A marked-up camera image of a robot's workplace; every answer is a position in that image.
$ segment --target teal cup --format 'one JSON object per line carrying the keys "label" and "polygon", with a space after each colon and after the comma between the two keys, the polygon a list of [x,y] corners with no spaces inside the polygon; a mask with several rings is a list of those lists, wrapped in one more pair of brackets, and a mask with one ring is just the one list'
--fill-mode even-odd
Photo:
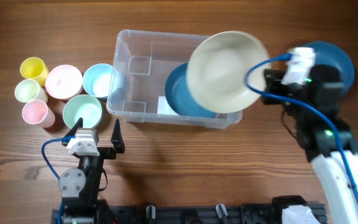
{"label": "teal cup", "polygon": [[102,105],[98,99],[89,95],[79,95],[67,102],[63,109],[63,120],[72,128],[79,118],[84,121],[83,128],[95,128],[102,120]]}

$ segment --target white plate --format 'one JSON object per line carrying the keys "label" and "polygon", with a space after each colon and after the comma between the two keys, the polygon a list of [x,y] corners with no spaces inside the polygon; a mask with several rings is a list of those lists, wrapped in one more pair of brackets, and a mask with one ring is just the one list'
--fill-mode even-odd
{"label": "white plate", "polygon": [[[202,107],[216,113],[233,113],[253,104],[260,96],[244,83],[246,72],[269,59],[263,44],[240,31],[216,34],[202,42],[190,57],[187,85],[192,97]],[[261,66],[250,76],[250,85],[266,87]]]}

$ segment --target clear plastic container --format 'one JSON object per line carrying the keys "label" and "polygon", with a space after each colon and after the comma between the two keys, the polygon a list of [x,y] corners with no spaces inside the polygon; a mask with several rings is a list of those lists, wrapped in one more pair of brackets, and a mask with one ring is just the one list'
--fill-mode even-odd
{"label": "clear plastic container", "polygon": [[209,36],[122,30],[116,52],[107,109],[130,122],[186,124],[226,128],[238,123],[242,112],[217,118],[180,116],[165,101],[165,81],[188,62],[195,48]]}

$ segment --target blue plate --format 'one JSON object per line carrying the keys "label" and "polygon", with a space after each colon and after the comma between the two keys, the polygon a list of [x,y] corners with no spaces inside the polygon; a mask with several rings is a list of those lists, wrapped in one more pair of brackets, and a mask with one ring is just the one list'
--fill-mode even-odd
{"label": "blue plate", "polygon": [[216,113],[202,108],[190,95],[186,83],[187,63],[175,68],[165,83],[165,97],[170,107],[179,115],[213,118]]}
{"label": "blue plate", "polygon": [[314,41],[302,45],[303,47],[311,47],[316,53],[317,65],[329,65],[335,67],[341,73],[342,81],[345,87],[342,91],[344,95],[352,87],[354,82],[354,67],[350,57],[340,49],[337,45],[324,42]]}

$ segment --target wood grain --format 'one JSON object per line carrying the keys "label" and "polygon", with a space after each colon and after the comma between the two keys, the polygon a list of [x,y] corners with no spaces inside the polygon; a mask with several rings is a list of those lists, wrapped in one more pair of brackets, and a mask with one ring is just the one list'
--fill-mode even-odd
{"label": "wood grain", "polygon": [[[0,223],[49,223],[61,196],[40,147],[68,131],[61,117],[64,102],[48,103],[57,115],[53,128],[25,124],[23,104],[14,98],[22,80],[19,65],[31,56],[44,59],[49,69],[70,64],[82,72],[112,63],[123,29],[203,35],[243,30],[259,38],[271,56],[307,40],[333,42],[356,67],[341,116],[358,140],[358,1],[0,4]],[[105,163],[109,187],[101,197],[110,205],[238,205],[288,194],[325,202],[305,153],[279,123],[280,112],[258,102],[239,124],[223,130],[122,123],[127,151]],[[109,145],[115,119],[105,112],[100,145]],[[47,156],[58,173],[78,163],[59,144],[50,145]]]}

